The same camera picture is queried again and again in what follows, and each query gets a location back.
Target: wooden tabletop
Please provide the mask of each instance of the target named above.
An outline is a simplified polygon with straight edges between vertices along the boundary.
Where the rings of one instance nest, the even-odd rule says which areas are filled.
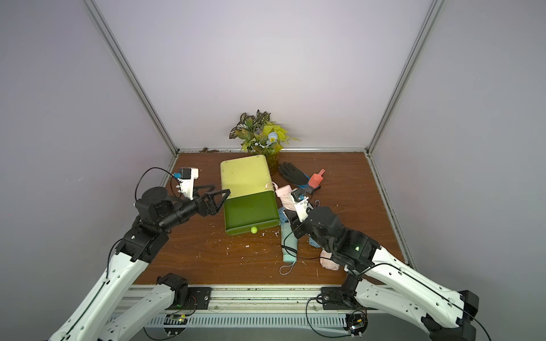
[[[196,167],[196,185],[215,184],[220,189],[220,162],[245,156],[184,153],[174,169]],[[365,233],[403,259],[363,153],[281,152],[280,162],[292,162],[309,176],[326,169],[322,188],[310,201],[320,200],[321,206],[329,206],[339,215],[345,227]],[[279,187],[288,184],[278,173],[272,179]],[[312,258],[320,253],[321,249],[309,245],[306,236],[299,239],[299,256]],[[220,211],[213,217],[195,215],[188,223],[175,227],[169,241],[135,283],[155,284],[158,276],[169,272],[185,277],[190,284],[341,284],[345,278],[343,269],[326,270],[318,259],[298,260],[285,276],[279,274],[282,265],[286,263],[282,261],[280,227],[228,236]]]

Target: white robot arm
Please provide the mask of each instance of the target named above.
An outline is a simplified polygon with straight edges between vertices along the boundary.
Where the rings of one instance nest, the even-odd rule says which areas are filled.
[[[193,186],[197,178],[193,169],[181,170],[180,175],[185,198],[167,196],[164,188],[154,187],[136,201],[139,215],[117,245],[106,271],[50,341],[129,340],[158,313],[177,304],[184,309],[190,303],[188,281],[168,274],[159,278],[141,301],[109,322],[127,289],[167,242],[168,232],[196,213],[203,217],[218,213],[230,194],[229,190],[212,192],[214,186]],[[200,196],[198,190],[203,188],[208,192]],[[218,203],[215,202],[217,195],[221,195]],[[297,212],[285,210],[285,214],[296,238],[309,235],[347,271],[341,286],[322,287],[315,297],[317,302],[321,300],[323,309],[376,308],[415,324],[434,341],[475,340],[476,329],[470,324],[478,311],[479,299],[475,294],[457,292],[431,281],[375,240],[346,229],[327,207],[313,208],[304,201]],[[380,280],[390,289],[368,282],[364,275]],[[363,330],[365,326],[355,319],[348,332],[354,336]]]

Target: green drawer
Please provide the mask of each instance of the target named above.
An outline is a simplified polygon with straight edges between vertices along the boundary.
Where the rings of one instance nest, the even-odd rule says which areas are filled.
[[[262,230],[281,225],[275,193],[270,190],[226,200],[224,219],[229,235],[250,232],[254,226]]]

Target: white wall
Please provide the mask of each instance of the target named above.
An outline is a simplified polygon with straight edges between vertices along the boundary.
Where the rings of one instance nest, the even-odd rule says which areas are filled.
[[[373,153],[418,270],[475,292],[495,341],[544,339],[545,18],[448,1]]]
[[[81,1],[0,2],[0,46],[0,339],[37,341],[97,281],[140,175],[171,155]]]
[[[98,0],[179,148],[272,112],[300,147],[370,142],[430,0]]]

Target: black cable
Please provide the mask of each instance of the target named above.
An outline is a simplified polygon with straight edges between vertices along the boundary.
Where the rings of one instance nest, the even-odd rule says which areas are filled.
[[[299,224],[297,228],[295,228],[295,229],[292,230],[289,234],[286,235],[286,237],[285,237],[284,240],[282,241],[281,248],[285,249],[286,252],[287,252],[290,256],[296,257],[296,258],[299,258],[299,259],[306,259],[306,260],[309,260],[309,259],[324,258],[324,259],[332,260],[332,259],[330,259],[330,258],[326,258],[326,257],[322,257],[322,256],[313,257],[313,258],[306,258],[306,257],[300,257],[300,256],[298,256],[297,254],[291,254],[291,253],[290,253],[290,251],[293,251],[293,252],[296,252],[296,253],[298,253],[298,251],[295,250],[295,249],[293,249],[293,248],[291,248],[291,247],[289,247],[289,246],[286,246],[286,239],[288,239],[288,237],[289,237],[291,234],[293,234],[295,230],[299,229],[300,226],[302,226],[302,225],[303,225],[303,223]]]
[[[349,318],[351,318],[351,316],[353,316],[356,312],[361,312],[364,315],[364,330],[362,331],[362,334],[364,334],[364,332],[366,332],[366,330],[368,329],[368,311],[366,310],[366,307],[363,306],[363,308],[364,311],[353,310],[353,312],[349,315]]]
[[[197,310],[197,298],[195,298],[195,296],[192,296],[193,299],[195,300],[195,307],[193,308],[193,311],[191,313],[189,313],[188,315],[186,315],[186,317],[188,316],[192,316],[193,314],[195,314],[195,311]]]
[[[144,172],[144,174],[142,174],[142,176],[140,177],[140,179],[138,180],[138,183],[136,183],[136,187],[135,187],[135,201],[137,201],[137,189],[138,189],[138,185],[140,185],[140,182],[142,181],[142,178],[146,175],[146,173],[148,173],[149,171],[151,171],[152,169],[161,169],[162,171],[164,171],[165,173],[169,174],[171,176],[171,179],[169,180],[169,184],[171,186],[171,192],[173,192],[173,195],[174,194],[174,190],[173,190],[173,179],[178,182],[178,179],[174,177],[174,175],[169,172],[169,171],[166,171],[164,170],[163,168],[161,167],[152,167],[150,169],[148,169],[147,171]]]
[[[192,296],[192,297],[193,297],[193,299],[195,300],[195,305],[194,305],[193,311],[192,311],[191,313],[189,313],[188,315],[186,315],[186,317],[193,315],[193,314],[195,313],[195,311],[197,310],[197,298],[195,298],[195,296]],[[184,306],[183,306],[180,310],[178,310],[178,312],[180,312],[181,310],[184,310],[184,308],[185,308],[188,304],[189,304],[189,301],[186,302],[186,304],[184,304]],[[142,327],[142,329],[144,330],[144,333],[146,334],[146,336],[148,336],[150,339],[155,340],[155,341],[165,341],[165,340],[169,340],[169,339],[172,339],[172,338],[174,338],[174,337],[177,337],[178,335],[180,335],[180,333],[182,333],[182,332],[180,332],[180,333],[178,333],[178,334],[169,336],[168,338],[165,338],[165,339],[155,339],[155,338],[151,337],[150,335],[148,335],[148,332],[146,331],[146,328],[145,328],[145,327]]]
[[[165,340],[170,340],[172,338],[175,338],[177,337],[178,335],[180,335],[182,332],[178,333],[178,334],[174,334],[172,336],[169,336],[168,338],[164,338],[164,339],[156,339],[156,338],[153,338],[151,337],[150,335],[148,335],[148,332],[146,331],[146,328],[142,327],[142,330],[144,331],[144,333],[146,334],[146,336],[148,336],[150,339],[154,340],[154,341],[165,341]]]
[[[89,302],[89,304],[87,305],[87,308],[85,308],[84,312],[81,313],[80,317],[78,317],[78,319],[76,320],[76,322],[74,322],[74,324],[72,325],[72,327],[70,327],[70,329],[69,329],[68,332],[63,336],[63,338],[61,339],[61,341],[65,340],[67,335],[70,335],[70,332],[72,331],[72,329],[74,329],[74,327],[78,324],[78,322],[80,322],[81,318],[84,317],[85,313],[87,313],[87,310],[88,310],[89,307],[93,304],[93,302],[95,301],[95,299],[96,299],[97,296],[99,295],[100,291],[101,291],[102,288],[104,287],[104,284],[106,284],[106,282],[103,282],[103,283],[102,283],[102,285],[100,286],[99,290],[97,291],[97,293],[95,294],[95,296],[93,297],[93,299],[91,300],[91,302]]]
[[[307,300],[307,304],[305,304],[305,319],[307,320],[307,324],[309,325],[309,327],[311,328],[311,330],[315,333],[317,333],[318,335],[322,336],[322,337],[326,337],[326,338],[329,338],[329,339],[337,339],[337,338],[340,338],[340,337],[345,337],[345,336],[351,336],[351,334],[347,334],[347,335],[338,335],[338,336],[328,336],[328,335],[323,335],[323,334],[320,334],[319,332],[317,332],[313,326],[311,325],[311,323],[309,322],[309,317],[307,316],[307,307],[309,306],[309,302],[311,302],[311,300],[316,300],[317,303],[320,303],[318,301],[318,299],[320,298],[320,295],[318,295],[317,297],[311,297]]]
[[[311,198],[312,198],[313,195],[314,195],[314,190],[316,189],[316,188],[312,188],[311,186],[307,185],[307,187],[306,187],[305,190],[304,190],[304,196],[305,196],[305,194],[308,193],[307,190],[310,189],[310,188],[311,188],[311,191],[309,192],[309,194],[310,194],[311,196],[308,196],[309,199],[307,199],[307,202],[311,201]]]
[[[114,250],[114,247],[116,247],[116,245],[121,242],[123,240],[123,238],[121,239],[118,239],[114,245],[112,245],[112,247],[110,248],[110,252],[108,252],[108,262],[106,263],[106,279],[108,279],[108,272],[110,271],[110,255],[112,254],[112,250]]]
[[[441,297],[443,300],[447,301],[448,304],[452,305],[453,307],[457,308],[458,310],[462,311],[463,313],[467,314],[468,316],[470,316],[473,320],[475,320],[479,326],[483,329],[483,331],[485,332],[485,335],[487,335],[487,338],[489,339],[489,341],[491,341],[491,337],[489,336],[489,333],[487,332],[487,330],[485,329],[485,327],[482,325],[482,323],[480,321],[478,321],[476,319],[475,316],[473,316],[471,313],[467,312],[466,310],[464,310],[463,308],[457,306],[455,303],[451,303],[450,300],[448,300],[447,298],[445,298],[442,294],[436,292],[436,290],[432,289],[431,287],[429,287],[428,285],[426,285],[425,283],[421,282],[420,280],[418,280],[417,278],[415,278],[414,276],[410,275],[409,273],[403,271],[401,268],[397,268],[396,266],[392,265],[392,264],[389,264],[389,263],[379,263],[379,264],[375,264],[374,266],[368,268],[366,271],[364,271],[362,274],[365,274],[366,272],[368,272],[369,270],[372,270],[373,268],[375,268],[376,266],[379,266],[379,265],[389,265],[393,268],[395,268],[397,271],[399,271],[400,273],[403,273],[405,274],[406,276],[410,277],[411,279],[413,279],[414,281],[416,281],[417,283],[421,284],[422,286],[424,286],[425,288],[429,289],[430,291],[432,291],[433,293],[437,294],[439,297]]]

